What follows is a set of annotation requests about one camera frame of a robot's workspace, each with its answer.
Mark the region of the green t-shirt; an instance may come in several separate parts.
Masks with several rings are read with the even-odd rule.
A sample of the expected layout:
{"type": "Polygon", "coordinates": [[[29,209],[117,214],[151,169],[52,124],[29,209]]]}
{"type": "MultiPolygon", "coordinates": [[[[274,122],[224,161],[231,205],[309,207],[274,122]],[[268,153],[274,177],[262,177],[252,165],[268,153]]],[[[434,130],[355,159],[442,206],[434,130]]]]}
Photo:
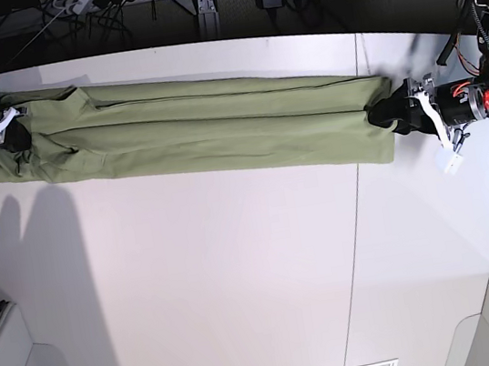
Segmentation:
{"type": "Polygon", "coordinates": [[[391,88],[384,76],[302,76],[6,93],[30,145],[0,148],[0,183],[388,164],[394,134],[367,110],[391,88]]]}

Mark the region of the metal table leg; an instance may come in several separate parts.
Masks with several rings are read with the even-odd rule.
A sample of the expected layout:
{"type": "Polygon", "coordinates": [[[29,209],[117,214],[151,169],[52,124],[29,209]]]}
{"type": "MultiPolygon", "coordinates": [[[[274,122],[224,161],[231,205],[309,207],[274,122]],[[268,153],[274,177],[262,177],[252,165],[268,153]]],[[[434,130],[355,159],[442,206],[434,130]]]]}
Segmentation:
{"type": "Polygon", "coordinates": [[[203,41],[221,38],[218,0],[195,0],[200,38],[203,41]]]}

